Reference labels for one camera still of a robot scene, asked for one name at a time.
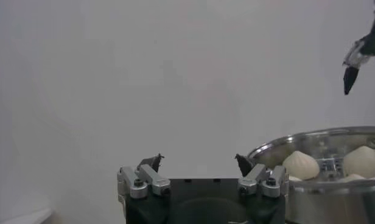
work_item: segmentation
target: white backdrop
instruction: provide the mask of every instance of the white backdrop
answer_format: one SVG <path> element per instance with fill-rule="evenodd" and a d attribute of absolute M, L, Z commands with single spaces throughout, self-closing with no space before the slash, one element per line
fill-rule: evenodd
<path fill-rule="evenodd" d="M 373 0 L 0 0 L 0 221 L 123 223 L 116 171 L 237 177 L 235 154 L 375 125 L 375 59 L 343 95 Z"/>

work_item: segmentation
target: white wall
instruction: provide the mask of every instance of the white wall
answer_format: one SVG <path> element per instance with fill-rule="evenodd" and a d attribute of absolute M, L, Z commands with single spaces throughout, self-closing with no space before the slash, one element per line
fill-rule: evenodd
<path fill-rule="evenodd" d="M 123 223 L 116 171 L 237 177 L 236 153 L 375 125 L 375 59 L 343 56 L 373 0 L 1 0 L 0 220 Z"/>

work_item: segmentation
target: robotic arm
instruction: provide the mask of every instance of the robotic arm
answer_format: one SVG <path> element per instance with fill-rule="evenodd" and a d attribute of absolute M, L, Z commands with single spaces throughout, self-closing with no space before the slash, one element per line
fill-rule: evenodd
<path fill-rule="evenodd" d="M 344 65 L 347 66 L 343 81 L 345 83 L 345 95 L 348 95 L 354 85 L 360 66 L 366 63 L 370 57 L 375 56 L 375 20 L 371 32 L 356 41 L 350 52 L 345 57 Z"/>
<path fill-rule="evenodd" d="M 237 155 L 240 178 L 168 179 L 161 155 L 117 173 L 127 224 L 283 224 L 289 176 Z"/>

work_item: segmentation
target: white dumpling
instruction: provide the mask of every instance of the white dumpling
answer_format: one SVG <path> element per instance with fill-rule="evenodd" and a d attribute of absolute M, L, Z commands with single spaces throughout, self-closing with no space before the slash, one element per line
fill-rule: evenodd
<path fill-rule="evenodd" d="M 375 150 L 361 146 L 343 159 L 345 173 L 356 173 L 365 178 L 375 177 Z"/>
<path fill-rule="evenodd" d="M 292 176 L 292 175 L 289 175 L 289 180 L 290 181 L 302 181 L 302 179 L 300 179 L 300 178 L 297 178 L 297 177 L 294 177 L 294 176 Z"/>
<path fill-rule="evenodd" d="M 353 180 L 364 180 L 365 178 L 363 176 L 360 176 L 358 174 L 350 174 L 348 175 L 347 177 L 344 177 L 340 180 L 338 180 L 338 182 L 341 182 L 341 183 L 346 183 L 346 182 L 350 182 L 350 181 L 353 181 Z"/>
<path fill-rule="evenodd" d="M 282 165 L 286 168 L 289 175 L 301 180 L 311 179 L 319 174 L 318 163 L 311 156 L 299 151 L 293 152 L 288 156 Z"/>

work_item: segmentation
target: screw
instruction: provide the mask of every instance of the screw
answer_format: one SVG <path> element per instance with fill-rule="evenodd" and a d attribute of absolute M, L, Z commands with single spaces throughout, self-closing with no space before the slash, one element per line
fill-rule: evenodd
<path fill-rule="evenodd" d="M 240 195 L 240 196 L 242 196 L 242 197 L 246 197 L 247 194 L 248 194 L 248 190 L 247 190 L 247 188 L 245 188 L 245 187 L 241 187 L 241 188 L 239 188 L 239 195 Z"/>
<path fill-rule="evenodd" d="M 135 179 L 135 181 L 133 182 L 133 185 L 135 187 L 141 187 L 141 186 L 143 186 L 143 184 L 144 184 L 144 182 L 140 179 Z"/>
<path fill-rule="evenodd" d="M 161 195 L 162 196 L 169 196 L 171 194 L 170 188 L 164 188 L 161 190 Z"/>
<path fill-rule="evenodd" d="M 119 200 L 119 202 L 122 202 L 123 200 L 124 200 L 124 197 L 122 196 L 122 195 L 118 195 L 118 200 Z"/>
<path fill-rule="evenodd" d="M 270 177 L 269 179 L 267 179 L 266 183 L 267 183 L 267 185 L 269 185 L 269 186 L 275 186 L 276 181 L 275 181 L 274 178 Z"/>

